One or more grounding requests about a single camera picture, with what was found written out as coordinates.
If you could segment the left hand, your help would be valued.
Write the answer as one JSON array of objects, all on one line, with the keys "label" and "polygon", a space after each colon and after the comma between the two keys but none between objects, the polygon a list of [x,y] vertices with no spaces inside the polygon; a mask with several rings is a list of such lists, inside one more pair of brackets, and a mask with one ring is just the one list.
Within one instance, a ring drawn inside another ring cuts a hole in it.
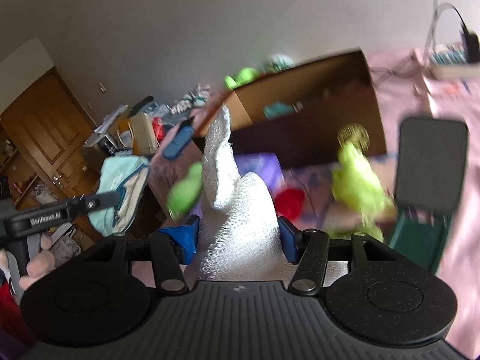
[{"label": "left hand", "polygon": [[55,267],[55,256],[50,252],[52,239],[47,232],[41,235],[39,245],[41,251],[28,262],[26,267],[27,274],[19,278],[12,277],[7,251],[1,250],[1,272],[8,283],[10,294],[17,305],[20,303],[22,296],[18,295],[15,286],[26,291],[36,281],[52,272]]}]

